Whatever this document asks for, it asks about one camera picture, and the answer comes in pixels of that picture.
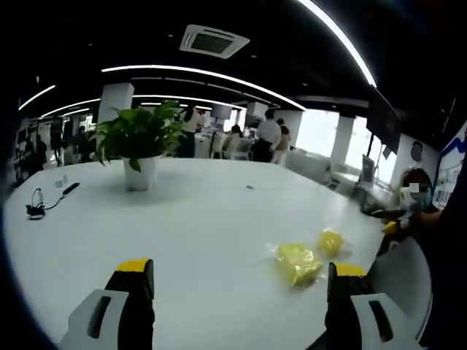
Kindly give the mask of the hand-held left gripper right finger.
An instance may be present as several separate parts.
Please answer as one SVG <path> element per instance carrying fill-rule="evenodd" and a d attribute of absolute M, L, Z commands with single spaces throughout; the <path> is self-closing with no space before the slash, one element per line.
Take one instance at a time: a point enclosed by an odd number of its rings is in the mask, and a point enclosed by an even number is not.
<path fill-rule="evenodd" d="M 421 349 L 405 313 L 377 293 L 366 272 L 341 262 L 328 264 L 327 349 Z"/>

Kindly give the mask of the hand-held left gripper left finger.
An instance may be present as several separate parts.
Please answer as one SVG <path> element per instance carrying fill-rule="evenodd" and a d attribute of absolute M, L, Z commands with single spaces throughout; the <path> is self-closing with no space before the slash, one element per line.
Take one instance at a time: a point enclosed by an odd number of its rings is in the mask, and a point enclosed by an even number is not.
<path fill-rule="evenodd" d="M 69 316 L 60 349 L 151 349 L 154 266 L 148 258 L 119 264 L 105 288 L 93 290 Z"/>

